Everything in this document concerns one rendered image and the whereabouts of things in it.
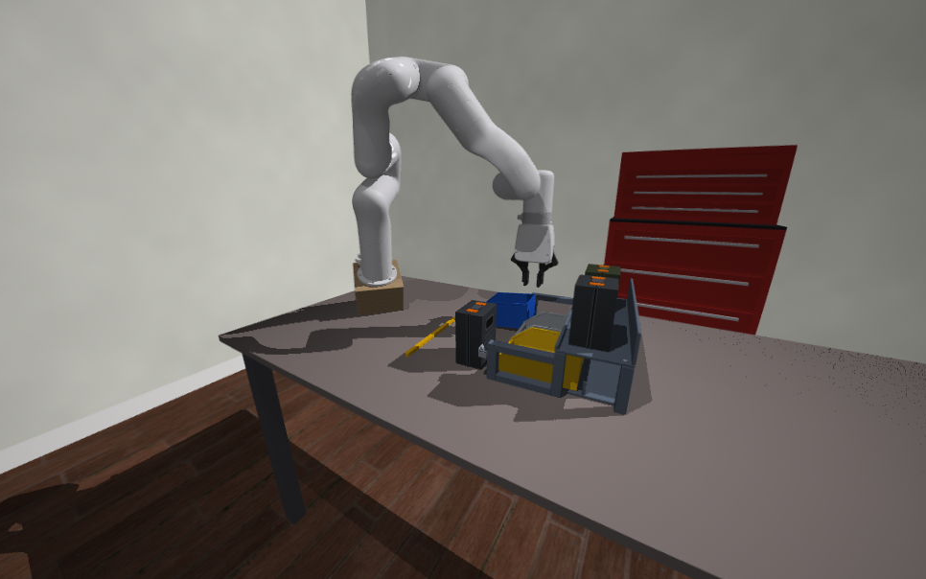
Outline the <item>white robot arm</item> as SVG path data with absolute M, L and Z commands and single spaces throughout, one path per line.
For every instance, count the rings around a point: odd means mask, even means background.
M 388 285 L 397 276 L 388 210 L 400 190 L 401 148 L 389 133 L 388 109 L 408 99 L 430 102 L 465 150 L 500 171 L 494 193 L 523 200 L 518 220 L 551 223 L 553 172 L 537 171 L 514 138 L 491 121 L 462 69 L 408 57 L 374 61 L 358 72 L 351 91 L 354 159 L 366 177 L 352 198 L 360 250 L 355 261 L 359 280 L 371 287 Z

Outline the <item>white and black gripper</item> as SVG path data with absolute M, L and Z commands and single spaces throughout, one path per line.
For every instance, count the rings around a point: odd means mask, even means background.
M 511 261 L 521 269 L 524 286 L 529 282 L 528 263 L 539 263 L 537 288 L 544 282 L 544 272 L 558 265 L 553 246 L 554 230 L 550 224 L 519 224 L 515 253 Z

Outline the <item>yellow vertical bar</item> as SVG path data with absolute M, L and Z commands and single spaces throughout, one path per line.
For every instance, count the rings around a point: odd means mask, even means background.
M 408 351 L 405 352 L 405 356 L 409 357 L 410 355 L 412 355 L 412 353 L 416 352 L 418 349 L 422 347 L 422 345 L 425 345 L 427 342 L 429 342 L 431 339 L 433 339 L 435 336 L 441 333 L 441 331 L 449 327 L 454 321 L 455 321 L 455 316 L 452 319 L 450 319 L 448 322 L 446 322 L 445 324 L 441 325 L 441 327 L 435 330 L 434 333 L 431 333 L 430 335 L 425 337 L 423 340 L 421 340 L 416 345 L 412 345 L 412 348 L 410 348 Z

